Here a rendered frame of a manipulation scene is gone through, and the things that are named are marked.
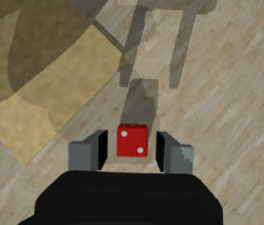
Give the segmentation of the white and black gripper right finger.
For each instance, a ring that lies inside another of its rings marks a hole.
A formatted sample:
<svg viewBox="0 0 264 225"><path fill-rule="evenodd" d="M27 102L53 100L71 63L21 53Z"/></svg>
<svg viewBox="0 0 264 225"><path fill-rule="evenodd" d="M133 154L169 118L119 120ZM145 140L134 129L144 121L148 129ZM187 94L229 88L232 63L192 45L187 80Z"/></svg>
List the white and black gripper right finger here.
<svg viewBox="0 0 264 225"><path fill-rule="evenodd" d="M167 132L157 131L155 160L160 172L193 175L194 147L181 145Z"/></svg>

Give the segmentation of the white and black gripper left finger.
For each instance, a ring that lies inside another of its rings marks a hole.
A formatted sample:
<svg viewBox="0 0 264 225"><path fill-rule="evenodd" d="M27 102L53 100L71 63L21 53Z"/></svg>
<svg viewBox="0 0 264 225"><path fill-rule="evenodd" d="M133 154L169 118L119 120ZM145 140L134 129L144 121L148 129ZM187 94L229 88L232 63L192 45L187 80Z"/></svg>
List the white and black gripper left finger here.
<svg viewBox="0 0 264 225"><path fill-rule="evenodd" d="M97 130L83 141L72 141L68 144L68 171L102 170L107 158L107 130Z"/></svg>

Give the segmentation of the red die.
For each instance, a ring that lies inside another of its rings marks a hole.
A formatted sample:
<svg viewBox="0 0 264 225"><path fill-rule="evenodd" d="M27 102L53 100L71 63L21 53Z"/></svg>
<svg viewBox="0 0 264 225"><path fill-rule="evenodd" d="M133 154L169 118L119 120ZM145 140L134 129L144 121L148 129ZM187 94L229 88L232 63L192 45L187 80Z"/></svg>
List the red die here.
<svg viewBox="0 0 264 225"><path fill-rule="evenodd" d="M145 158L148 155L149 128L146 124L123 124L117 127L116 154L119 157Z"/></svg>

